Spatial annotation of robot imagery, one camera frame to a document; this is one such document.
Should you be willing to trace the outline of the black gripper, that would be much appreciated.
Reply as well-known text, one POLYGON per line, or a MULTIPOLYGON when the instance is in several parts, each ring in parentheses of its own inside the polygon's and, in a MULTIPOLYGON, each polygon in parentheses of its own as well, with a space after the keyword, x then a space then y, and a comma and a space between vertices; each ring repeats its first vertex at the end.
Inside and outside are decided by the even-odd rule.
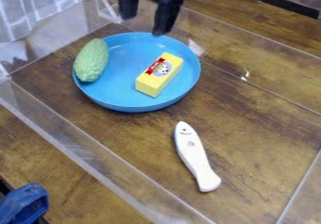
MULTIPOLYGON (((167 35, 175 26, 181 7, 185 0, 152 0, 156 1, 158 8, 154 14, 153 34, 156 36, 167 35)), ((137 15, 140 0, 118 0, 120 13, 124 20, 137 15)))

